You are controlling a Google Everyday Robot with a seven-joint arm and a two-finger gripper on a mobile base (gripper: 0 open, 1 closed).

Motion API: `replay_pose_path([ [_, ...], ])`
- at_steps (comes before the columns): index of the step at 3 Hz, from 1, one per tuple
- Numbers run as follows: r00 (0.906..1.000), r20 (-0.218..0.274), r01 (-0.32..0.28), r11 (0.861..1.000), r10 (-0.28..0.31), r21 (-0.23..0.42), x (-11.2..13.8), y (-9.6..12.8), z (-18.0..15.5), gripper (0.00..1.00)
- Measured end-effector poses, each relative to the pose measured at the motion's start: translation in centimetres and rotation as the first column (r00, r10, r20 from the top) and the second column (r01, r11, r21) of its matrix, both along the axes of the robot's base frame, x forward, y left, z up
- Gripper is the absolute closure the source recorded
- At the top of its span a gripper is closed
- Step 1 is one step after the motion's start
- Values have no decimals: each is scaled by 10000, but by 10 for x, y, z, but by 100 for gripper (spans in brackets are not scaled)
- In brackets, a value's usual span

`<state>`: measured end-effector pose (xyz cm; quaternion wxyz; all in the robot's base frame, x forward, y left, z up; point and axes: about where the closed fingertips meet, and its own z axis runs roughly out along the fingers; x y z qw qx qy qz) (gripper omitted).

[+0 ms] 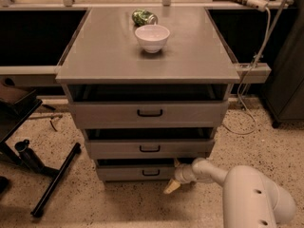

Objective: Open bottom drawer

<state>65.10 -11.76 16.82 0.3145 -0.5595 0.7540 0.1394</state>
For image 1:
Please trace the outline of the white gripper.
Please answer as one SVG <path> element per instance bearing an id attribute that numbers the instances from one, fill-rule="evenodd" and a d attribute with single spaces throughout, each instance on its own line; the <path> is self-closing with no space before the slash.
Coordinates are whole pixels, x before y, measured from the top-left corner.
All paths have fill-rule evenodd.
<path id="1" fill-rule="evenodd" d="M 164 194 L 171 194 L 181 187 L 181 184 L 190 183 L 194 180 L 194 173 L 190 164 L 181 164 L 181 162 L 175 158 L 174 166 L 177 167 L 175 170 L 175 180 L 172 179 L 168 182 L 163 190 Z"/>

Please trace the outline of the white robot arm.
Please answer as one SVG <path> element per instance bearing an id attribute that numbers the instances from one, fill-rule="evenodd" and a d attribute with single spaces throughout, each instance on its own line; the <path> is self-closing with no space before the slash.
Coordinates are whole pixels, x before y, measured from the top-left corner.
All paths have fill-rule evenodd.
<path id="1" fill-rule="evenodd" d="M 224 228 L 277 228 L 291 222 L 296 213 L 292 195 L 251 166 L 224 170 L 204 158 L 190 164 L 175 161 L 174 176 L 163 193 L 190 182 L 215 182 L 222 188 Z"/>

